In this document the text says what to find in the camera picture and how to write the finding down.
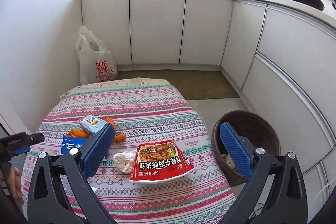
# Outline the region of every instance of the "table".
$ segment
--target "table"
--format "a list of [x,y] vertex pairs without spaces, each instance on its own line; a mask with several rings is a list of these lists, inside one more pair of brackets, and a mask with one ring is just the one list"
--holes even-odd
[[[38,154],[59,155],[63,136],[80,128],[79,119],[88,114],[111,117],[117,134],[127,136],[123,143],[112,143],[107,162],[88,179],[99,188],[100,202],[118,223],[216,223],[235,201],[201,118],[166,80],[134,78],[78,86],[60,99],[38,130],[45,141],[32,146],[26,157],[21,177],[25,216]],[[115,168],[115,153],[168,139],[176,142],[195,167],[186,176],[163,184],[138,185]],[[66,192],[74,212],[84,216],[72,192]]]

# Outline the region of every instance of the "finger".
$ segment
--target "finger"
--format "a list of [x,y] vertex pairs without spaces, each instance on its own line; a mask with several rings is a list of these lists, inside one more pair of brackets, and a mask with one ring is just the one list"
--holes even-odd
[[20,180],[20,178],[15,178],[14,184],[15,184],[16,189],[21,190],[21,180]]
[[14,170],[13,167],[11,168],[11,170],[9,172],[7,183],[9,184],[8,187],[11,189],[11,193],[13,195],[13,198],[16,199],[15,170]]
[[21,190],[16,190],[16,200],[20,203],[20,204],[23,204],[24,203],[24,200],[23,200],[23,195],[22,195],[22,192]]
[[16,176],[20,176],[21,175],[21,171],[19,169],[17,169],[16,167],[14,167],[14,172]]

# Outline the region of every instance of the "red noodle package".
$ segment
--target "red noodle package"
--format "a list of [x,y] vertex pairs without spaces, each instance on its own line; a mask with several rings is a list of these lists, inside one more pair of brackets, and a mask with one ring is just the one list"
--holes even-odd
[[172,140],[141,144],[135,157],[130,178],[135,183],[166,182],[194,169],[190,160]]

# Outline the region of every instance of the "plastic bag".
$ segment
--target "plastic bag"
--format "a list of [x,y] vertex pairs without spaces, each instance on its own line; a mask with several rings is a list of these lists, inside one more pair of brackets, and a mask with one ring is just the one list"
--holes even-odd
[[[74,195],[70,186],[70,183],[68,181],[67,176],[65,175],[59,175],[61,178],[61,182],[63,184],[63,188],[66,194],[70,194],[70,195]],[[99,189],[96,187],[91,186],[91,189],[93,190],[93,192],[96,194],[96,196],[99,195]]]
[[117,77],[117,63],[107,45],[81,26],[76,41],[82,85],[111,81]]

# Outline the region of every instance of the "blue gripper pad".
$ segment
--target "blue gripper pad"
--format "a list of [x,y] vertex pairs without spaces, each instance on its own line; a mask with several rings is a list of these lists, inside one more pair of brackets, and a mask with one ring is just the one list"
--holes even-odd
[[239,174],[245,176],[247,180],[250,180],[253,176],[252,160],[240,140],[226,123],[220,126],[219,136],[225,149],[235,163]]
[[101,161],[107,155],[111,143],[114,141],[115,132],[113,125],[108,124],[108,126],[102,130],[103,132],[97,138],[83,159],[82,176],[85,179],[93,177],[96,174]]

